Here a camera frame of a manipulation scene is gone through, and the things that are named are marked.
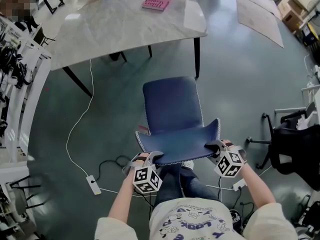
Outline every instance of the forearm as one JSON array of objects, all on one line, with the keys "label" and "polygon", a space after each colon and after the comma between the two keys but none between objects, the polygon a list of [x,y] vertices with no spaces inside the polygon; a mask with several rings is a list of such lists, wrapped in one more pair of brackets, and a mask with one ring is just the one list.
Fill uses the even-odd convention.
[{"label": "forearm", "polygon": [[242,167],[241,174],[248,186],[252,199],[258,208],[267,204],[276,203],[275,197],[268,186],[254,172],[248,163]]},{"label": "forearm", "polygon": [[131,198],[134,192],[134,186],[132,184],[133,176],[134,170],[131,170],[127,178],[123,181],[119,193],[112,204],[108,215],[109,218],[127,223]]}]

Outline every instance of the black and white cube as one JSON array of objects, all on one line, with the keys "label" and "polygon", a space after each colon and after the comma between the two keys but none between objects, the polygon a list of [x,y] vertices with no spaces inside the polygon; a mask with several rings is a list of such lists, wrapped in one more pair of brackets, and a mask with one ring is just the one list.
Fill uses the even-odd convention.
[{"label": "black and white cube", "polygon": [[221,159],[214,170],[222,177],[234,178],[244,165],[244,161],[239,153],[225,151],[221,153],[220,157]]},{"label": "black and white cube", "polygon": [[161,184],[162,180],[151,166],[134,168],[133,185],[142,194],[157,192]]}]

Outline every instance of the sleeve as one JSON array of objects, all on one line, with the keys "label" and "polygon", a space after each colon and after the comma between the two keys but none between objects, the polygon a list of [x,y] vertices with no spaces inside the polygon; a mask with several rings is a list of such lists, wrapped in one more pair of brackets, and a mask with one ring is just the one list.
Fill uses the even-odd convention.
[{"label": "sleeve", "polygon": [[124,222],[114,218],[100,218],[98,220],[95,240],[138,240],[135,230]]},{"label": "sleeve", "polygon": [[245,227],[243,236],[247,240],[298,239],[279,203],[269,203],[256,210]]}]

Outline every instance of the person's right hand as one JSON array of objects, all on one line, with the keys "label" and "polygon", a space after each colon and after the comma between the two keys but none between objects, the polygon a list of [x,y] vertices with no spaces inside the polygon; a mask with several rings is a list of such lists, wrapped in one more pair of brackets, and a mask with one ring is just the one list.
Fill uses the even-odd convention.
[{"label": "person's right hand", "polygon": [[[236,145],[234,145],[230,140],[228,140],[228,139],[222,139],[221,140],[229,149],[231,149],[231,148],[233,148],[233,147],[235,147]],[[238,152],[239,152],[239,154],[240,154],[240,156],[242,157],[242,159],[244,160],[244,161],[247,161],[247,153],[246,153],[246,151],[244,150],[244,149],[240,149],[240,150],[238,150]]]}]

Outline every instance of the floor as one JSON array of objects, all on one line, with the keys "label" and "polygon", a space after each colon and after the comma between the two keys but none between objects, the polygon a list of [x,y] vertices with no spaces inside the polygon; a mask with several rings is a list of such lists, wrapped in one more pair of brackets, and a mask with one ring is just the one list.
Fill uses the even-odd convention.
[{"label": "floor", "polygon": [[[281,21],[278,25],[284,48],[239,24],[236,0],[197,1],[208,24],[208,35],[201,39],[201,69],[197,80],[204,123],[207,125],[219,117],[221,138],[237,145],[245,146],[248,136],[269,139],[267,124],[261,121],[263,112],[269,113],[277,125],[280,117],[274,117],[274,109],[301,107],[307,102],[308,98],[300,91],[307,84],[304,65],[307,51]],[[107,56],[92,60],[94,99],[68,146],[72,158],[90,175],[97,177],[103,160],[119,155],[133,157],[140,152],[134,131],[138,125],[147,124],[144,83],[195,75],[192,40],[153,45],[152,52],[150,59],[147,47],[126,51],[127,63],[121,58],[111,61]],[[310,57],[306,62],[311,67]],[[89,61],[71,69],[92,88]],[[43,185],[41,193],[33,199],[35,203],[47,202],[35,208],[34,215],[39,231],[48,239],[92,239],[97,219],[108,215],[116,196],[105,191],[94,196],[85,174],[71,163],[66,153],[69,131],[89,100],[62,70],[56,70],[49,74],[37,105],[29,142],[35,160],[28,166]],[[253,167],[267,153],[266,146],[254,143],[246,150]],[[204,183],[218,185],[212,163],[205,158],[194,163],[194,171]],[[311,192],[296,174],[282,175],[270,168],[261,177],[282,204],[288,219],[295,215],[301,199]],[[98,185],[117,191],[123,178],[118,167],[105,164]],[[229,188],[239,179],[223,179],[222,187]],[[224,190],[223,202],[231,206],[238,195],[239,192]],[[250,201],[248,190],[244,189],[240,202]],[[249,212],[246,207],[244,215]],[[142,198],[133,197],[128,224],[140,240],[149,237],[148,216],[148,205]]]}]

